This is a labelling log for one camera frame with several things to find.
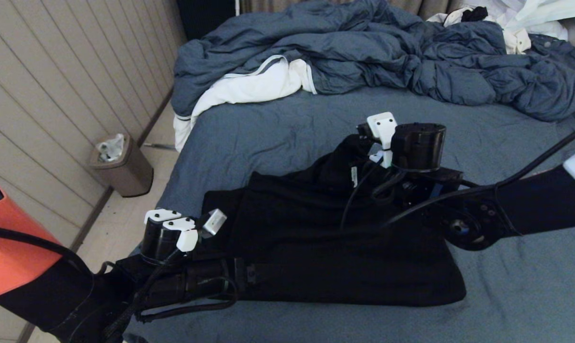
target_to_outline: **baseboard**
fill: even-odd
[[[157,123],[157,120],[159,120],[161,113],[163,113],[165,107],[167,107],[167,104],[169,104],[169,100],[171,100],[172,95],[173,95],[173,87],[169,90],[169,93],[163,99],[163,102],[161,103],[161,107],[157,110],[156,113],[154,113],[154,115],[152,116],[152,119],[150,119],[150,123],[148,123],[146,128],[144,128],[144,132],[142,132],[139,139],[137,139],[137,146],[141,147],[141,145],[146,141],[146,138],[148,138],[150,131],[152,131],[152,128],[154,127],[154,124]]]
[[[150,119],[150,123],[148,123],[139,139],[137,139],[137,146],[141,146],[144,143],[144,141],[146,141],[146,138],[148,138],[150,131],[152,131],[152,128],[154,127],[154,124],[157,123],[159,117],[161,116],[161,113],[163,113],[165,107],[167,107],[167,104],[169,103],[169,100],[171,99],[172,95],[173,95],[173,88],[170,89],[167,96],[165,96],[163,102],[161,103],[161,106],[154,113],[152,119]],[[72,249],[72,251],[78,252],[78,249],[80,248],[83,241],[91,231],[93,224],[95,224],[95,221],[99,217],[99,213],[101,213],[101,211],[103,210],[103,206],[105,206],[105,204],[109,200],[109,197],[112,195],[112,191],[114,191],[114,189],[112,187],[108,187],[103,192],[101,198],[98,200],[97,204],[95,204],[95,207],[93,208],[89,217],[87,218],[87,221],[85,221],[85,224],[83,224],[83,226],[80,229],[80,232],[78,232],[78,235],[76,236],[76,239],[74,239],[72,245],[70,246],[70,249]],[[31,323],[27,323],[23,328],[23,330],[21,331],[19,339],[17,339],[16,343],[27,343],[35,327],[36,326]]]

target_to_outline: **white bracket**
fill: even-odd
[[[387,169],[391,166],[391,160],[393,159],[393,153],[390,150],[391,139],[396,133],[398,123],[390,111],[371,115],[366,119],[366,122],[368,122],[372,135],[381,141],[381,146],[383,147],[377,154],[370,156],[370,159],[374,162],[378,162],[381,156],[383,156],[381,167]]]
[[[144,216],[144,225],[148,224],[148,219],[152,219],[155,222],[164,222],[165,220],[178,219],[181,217],[181,213],[176,211],[170,211],[168,209],[151,209],[146,212]]]
[[[211,217],[203,224],[203,229],[209,232],[211,236],[216,236],[220,228],[222,228],[222,224],[226,222],[227,217],[220,209],[214,209],[209,214]]]
[[[179,218],[163,222],[163,228],[181,231],[175,244],[181,252],[191,252],[196,247],[198,243],[198,232],[194,227],[194,220],[190,218]]]

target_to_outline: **curtain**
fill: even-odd
[[[240,0],[241,13],[283,11],[288,6],[306,0]],[[337,4],[351,0],[330,0]],[[436,13],[446,13],[451,0],[387,0],[390,4],[427,19]]]

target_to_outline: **plastic bag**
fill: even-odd
[[[99,160],[103,162],[112,162],[120,158],[122,148],[125,145],[125,136],[117,134],[113,139],[98,143],[95,148],[99,151]]]

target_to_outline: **beige wall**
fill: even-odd
[[[93,144],[141,135],[184,42],[174,0],[0,0],[0,186],[65,245],[106,188]],[[23,325],[0,308],[0,342]]]

